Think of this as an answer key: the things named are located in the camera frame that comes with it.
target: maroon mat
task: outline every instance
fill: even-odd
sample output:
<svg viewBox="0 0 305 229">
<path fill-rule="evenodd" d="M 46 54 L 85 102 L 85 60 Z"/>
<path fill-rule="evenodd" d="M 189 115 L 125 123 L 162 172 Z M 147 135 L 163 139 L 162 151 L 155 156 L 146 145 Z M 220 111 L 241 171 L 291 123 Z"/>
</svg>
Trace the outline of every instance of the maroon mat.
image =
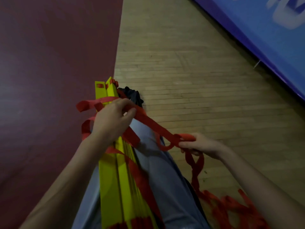
<svg viewBox="0 0 305 229">
<path fill-rule="evenodd" d="M 81 142 L 75 104 L 113 75 L 123 0 L 0 0 L 0 228 L 17 228 Z"/>
</svg>

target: wooden floor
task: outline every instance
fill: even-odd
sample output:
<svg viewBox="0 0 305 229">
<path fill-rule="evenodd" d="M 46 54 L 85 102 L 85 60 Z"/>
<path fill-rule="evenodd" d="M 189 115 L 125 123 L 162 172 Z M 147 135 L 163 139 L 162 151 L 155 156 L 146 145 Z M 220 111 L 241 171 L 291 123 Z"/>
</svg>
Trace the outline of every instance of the wooden floor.
<svg viewBox="0 0 305 229">
<path fill-rule="evenodd" d="M 305 113 L 278 81 L 190 0 L 124 0 L 115 78 L 138 90 L 172 133 L 231 146 L 305 205 Z M 184 156 L 171 154 L 191 178 Z M 238 183 L 206 157 L 201 189 L 240 199 Z"/>
</svg>

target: person's right hand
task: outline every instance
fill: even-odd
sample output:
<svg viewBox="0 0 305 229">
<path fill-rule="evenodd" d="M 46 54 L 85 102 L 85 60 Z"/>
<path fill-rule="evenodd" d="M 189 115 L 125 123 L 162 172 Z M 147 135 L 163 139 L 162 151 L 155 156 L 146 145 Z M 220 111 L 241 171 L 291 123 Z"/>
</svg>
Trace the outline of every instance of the person's right hand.
<svg viewBox="0 0 305 229">
<path fill-rule="evenodd" d="M 205 137 L 201 133 L 191 133 L 196 138 L 196 141 L 182 141 L 179 143 L 181 148 L 187 148 L 193 155 L 200 156 L 203 153 L 211 158 L 220 159 L 221 153 L 230 150 L 224 144 Z"/>
</svg>

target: person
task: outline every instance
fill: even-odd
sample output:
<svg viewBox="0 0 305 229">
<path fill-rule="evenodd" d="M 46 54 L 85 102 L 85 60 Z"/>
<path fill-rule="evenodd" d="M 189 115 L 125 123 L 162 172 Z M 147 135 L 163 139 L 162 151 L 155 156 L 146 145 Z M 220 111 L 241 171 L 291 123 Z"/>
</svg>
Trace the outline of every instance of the person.
<svg viewBox="0 0 305 229">
<path fill-rule="evenodd" d="M 71 228 L 98 160 L 129 125 L 141 139 L 135 154 L 148 173 L 166 228 L 209 228 L 170 154 L 159 150 L 149 127 L 133 119 L 134 108 L 123 114 L 128 104 L 133 103 L 117 99 L 97 113 L 91 135 L 81 142 L 20 229 Z M 196 141 L 180 142 L 179 146 L 222 161 L 271 228 L 305 228 L 303 206 L 227 146 L 200 133 L 193 135 Z"/>
</svg>

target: leg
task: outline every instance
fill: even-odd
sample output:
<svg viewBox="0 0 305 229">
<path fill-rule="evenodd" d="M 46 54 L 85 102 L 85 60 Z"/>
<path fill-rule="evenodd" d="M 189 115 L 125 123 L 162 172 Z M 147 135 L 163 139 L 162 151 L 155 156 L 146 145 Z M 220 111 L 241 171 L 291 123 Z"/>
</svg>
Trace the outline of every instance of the leg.
<svg viewBox="0 0 305 229">
<path fill-rule="evenodd" d="M 149 175 L 166 228 L 209 228 L 172 157 L 158 148 L 153 131 L 135 119 L 130 127 L 141 139 L 135 154 Z"/>
</svg>

